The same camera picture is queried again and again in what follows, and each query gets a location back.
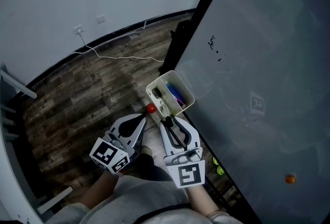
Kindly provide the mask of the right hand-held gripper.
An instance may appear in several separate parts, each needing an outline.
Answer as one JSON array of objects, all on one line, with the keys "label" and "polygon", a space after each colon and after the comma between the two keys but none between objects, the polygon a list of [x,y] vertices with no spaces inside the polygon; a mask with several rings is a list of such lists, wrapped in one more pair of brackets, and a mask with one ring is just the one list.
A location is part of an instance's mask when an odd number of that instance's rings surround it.
[{"label": "right hand-held gripper", "polygon": [[188,188],[205,183],[205,161],[198,131],[184,119],[172,116],[173,122],[185,135],[184,144],[174,132],[174,126],[161,120],[159,129],[166,156],[165,165],[177,188]]}]

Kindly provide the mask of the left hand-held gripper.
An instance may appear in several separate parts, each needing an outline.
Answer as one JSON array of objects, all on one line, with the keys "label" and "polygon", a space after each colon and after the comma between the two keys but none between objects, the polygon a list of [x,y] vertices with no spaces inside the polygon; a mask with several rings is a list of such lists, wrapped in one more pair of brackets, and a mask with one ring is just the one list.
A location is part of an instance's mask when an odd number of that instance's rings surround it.
[{"label": "left hand-held gripper", "polygon": [[115,175],[126,167],[135,154],[146,126],[142,113],[117,119],[102,138],[98,138],[89,154],[96,165]]}]

